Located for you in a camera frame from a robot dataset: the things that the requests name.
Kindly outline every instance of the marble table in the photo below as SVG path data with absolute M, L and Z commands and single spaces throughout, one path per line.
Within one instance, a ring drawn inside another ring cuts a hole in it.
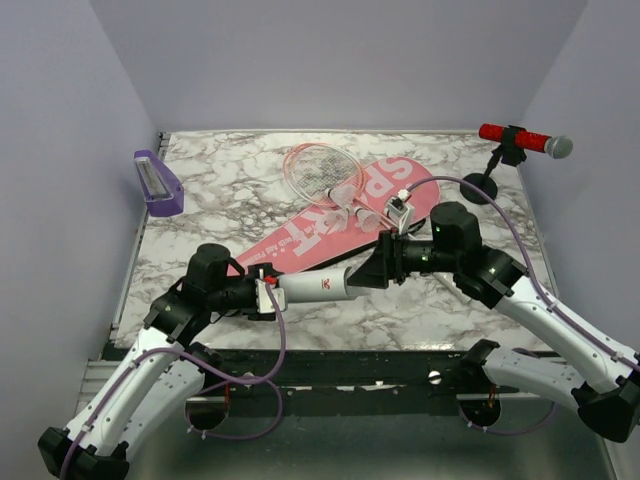
M 186 192 L 182 215 L 149 218 L 132 273 L 116 346 L 128 348 L 151 301 L 180 276 L 202 243 L 220 243 L 237 255 L 306 205 L 282 178 L 282 159 L 294 145 L 327 142 L 369 164 L 407 156 L 434 175 L 481 172 L 496 144 L 472 133 L 185 132 L 172 134 L 165 162 Z M 515 168 L 498 166 L 498 204 L 515 221 L 543 283 L 549 277 L 531 212 Z M 490 206 L 464 201 L 457 184 L 440 185 L 443 201 L 458 200 L 480 220 L 485 242 L 520 259 L 511 234 Z M 418 237 L 429 236 L 428 226 Z M 362 261 L 363 255 L 345 262 Z M 505 346 L 546 348 L 514 321 L 477 302 L 462 303 L 432 277 L 376 290 L 352 302 L 291 305 L 285 312 L 290 349 L 467 349 L 481 338 Z M 198 341 L 214 348 L 277 348 L 271 322 L 223 318 Z

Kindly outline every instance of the purple object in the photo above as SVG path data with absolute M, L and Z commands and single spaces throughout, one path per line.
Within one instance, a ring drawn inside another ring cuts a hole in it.
M 144 201 L 152 217 L 171 217 L 184 211 L 184 190 L 180 180 L 151 150 L 133 155 Z

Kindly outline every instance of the gray floor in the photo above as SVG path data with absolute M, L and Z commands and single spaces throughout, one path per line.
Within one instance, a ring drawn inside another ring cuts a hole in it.
M 509 400 L 499 424 L 535 423 L 548 408 L 546 401 Z M 551 425 L 520 437 L 472 431 L 457 417 L 288 417 L 253 442 L 202 441 L 186 434 L 176 412 L 141 449 L 127 479 L 614 479 L 603 442 L 560 410 Z M 268 422 L 232 418 L 221 429 L 249 433 Z

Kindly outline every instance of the gray wall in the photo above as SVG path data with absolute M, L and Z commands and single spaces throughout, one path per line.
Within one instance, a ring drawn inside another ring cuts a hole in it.
M 458 129 L 522 117 L 586 0 L 91 3 L 161 129 Z
M 155 129 L 86 0 L 11 2 L 0 45 L 0 477 L 39 480 L 107 338 Z
M 592 0 L 522 124 L 565 133 L 562 161 L 522 168 L 560 294 L 640 349 L 640 3 Z M 630 444 L 640 472 L 640 431 Z

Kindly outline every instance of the microphone head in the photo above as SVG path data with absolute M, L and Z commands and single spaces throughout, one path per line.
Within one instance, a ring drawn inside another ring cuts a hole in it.
M 561 135 L 559 137 L 551 137 L 544 144 L 544 151 L 551 158 L 566 158 L 573 150 L 573 142 L 569 137 Z

